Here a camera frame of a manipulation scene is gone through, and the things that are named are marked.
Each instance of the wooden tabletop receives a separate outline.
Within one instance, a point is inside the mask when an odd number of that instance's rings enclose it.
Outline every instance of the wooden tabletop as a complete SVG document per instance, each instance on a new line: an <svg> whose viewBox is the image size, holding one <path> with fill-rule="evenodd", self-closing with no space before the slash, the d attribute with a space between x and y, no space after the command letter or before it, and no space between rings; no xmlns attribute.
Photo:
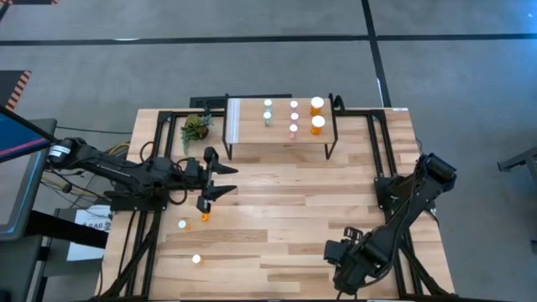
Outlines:
<svg viewBox="0 0 537 302"><path fill-rule="evenodd" d="M330 100L325 99L320 116L325 118L325 126L321 134L311 134L311 118L309 98L271 99L272 120L265 126L263 113L265 99L229 99L227 101L226 141L236 143L334 143L334 124ZM289 138L290 102L297 101L299 106L298 132L295 139Z"/></svg>
<svg viewBox="0 0 537 302"><path fill-rule="evenodd" d="M157 115L156 109L138 112L130 160L138 162L141 146L153 139ZM386 117L398 171L409 174L419 156L409 113L386 109ZM342 239L346 226L369 231L384 224L373 189L376 173L365 117L337 118L339 142L330 160L322 149L304 144L247 144L235 151L230 163L223 156L222 122L215 118L207 139L191 144L190 156L200 158L203 149L212 145L223 163L239 170L215 175L216 185L237 185L238 189L214 204L208 222L201 221L196 209L198 192L189 194L184 205L168 207L160 225L149 298L335 299L334 268L322 259L325 241ZM172 149L175 160L185 157L179 128ZM378 124L376 129L383 152ZM164 143L160 146L160 154L163 152ZM385 154L382 156L388 171ZM173 197L179 200L182 194ZM103 260L104 289L117 277L130 216L131 212L119 212L112 220ZM180 220L187 220L191 229L180 230ZM126 259L130 259L135 232L136 223ZM423 214L411 233L418 258L440 286L452 291L435 222ZM204 262L193 264L194 254L200 254ZM408 264L404 256L402 259L408 275ZM138 267L135 294L141 290L144 264L145 259ZM411 289L410 277L406 282ZM397 297L394 273L360 289L358 297Z"/></svg>

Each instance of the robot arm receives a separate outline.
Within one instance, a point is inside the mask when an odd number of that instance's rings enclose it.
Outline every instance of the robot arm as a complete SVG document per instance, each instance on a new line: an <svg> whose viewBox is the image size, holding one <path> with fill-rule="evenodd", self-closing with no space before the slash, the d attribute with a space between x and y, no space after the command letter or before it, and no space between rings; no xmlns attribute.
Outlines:
<svg viewBox="0 0 537 302"><path fill-rule="evenodd" d="M327 241L324 259L336 265L335 288L355 294L366 286L367 276L378 279L388 273L403 231L409 229L429 202L453 188L455 171L434 154L421 156L413 174L398 176L382 188L383 198L403 201L385 225L365 235L348 227L345 230L348 239Z"/></svg>
<svg viewBox="0 0 537 302"><path fill-rule="evenodd" d="M168 205L171 190L201 190L197 208L208 213L210 200L237 188L235 185L214 186L213 172L232 174L237 170L220 164L214 148L206 148L206 169L194 158L186 159L183 170L163 157L151 157L136 164L88 145L81 138L65 138L50 148L51 169L84 169L118 184L105 192L112 200L112 211L162 211Z"/></svg>

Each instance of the monitor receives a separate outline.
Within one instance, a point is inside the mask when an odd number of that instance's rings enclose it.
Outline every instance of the monitor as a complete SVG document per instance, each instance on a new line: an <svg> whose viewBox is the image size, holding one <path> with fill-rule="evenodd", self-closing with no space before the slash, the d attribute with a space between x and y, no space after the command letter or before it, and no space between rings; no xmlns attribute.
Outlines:
<svg viewBox="0 0 537 302"><path fill-rule="evenodd" d="M0 107L0 163L48 148L54 141L41 128Z"/></svg>

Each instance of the concrete floor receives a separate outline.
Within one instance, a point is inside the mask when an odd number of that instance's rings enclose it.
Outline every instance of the concrete floor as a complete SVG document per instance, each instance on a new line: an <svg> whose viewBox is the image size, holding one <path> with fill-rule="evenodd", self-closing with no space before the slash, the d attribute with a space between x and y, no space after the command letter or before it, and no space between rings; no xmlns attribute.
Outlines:
<svg viewBox="0 0 537 302"><path fill-rule="evenodd" d="M12 6L0 40L367 34L359 1L61 0ZM370 0L377 34L537 33L537 3ZM537 40L379 42L394 107L409 107L425 152L458 168L439 198L456 292L536 301L537 187L496 162L537 145ZM17 113L80 128L129 131L141 107L187 107L190 96L341 94L380 107L369 43L160 44L0 47L0 70L31 70ZM128 136L58 131L99 148ZM36 207L67 207L40 192ZM45 300L84 299L96 275L56 279ZM62 291L68 286L69 293Z"/></svg>

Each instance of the succulent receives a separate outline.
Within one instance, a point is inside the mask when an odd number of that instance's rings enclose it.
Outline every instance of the succulent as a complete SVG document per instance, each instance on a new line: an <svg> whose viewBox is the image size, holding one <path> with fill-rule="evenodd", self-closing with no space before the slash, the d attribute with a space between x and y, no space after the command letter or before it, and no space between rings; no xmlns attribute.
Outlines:
<svg viewBox="0 0 537 302"><path fill-rule="evenodd" d="M209 126L213 126L212 116L210 114L203 117L190 114L186 118L185 125L181 127L181 138L183 140L183 151L185 155L188 155L190 141L198 141L207 137Z"/></svg>

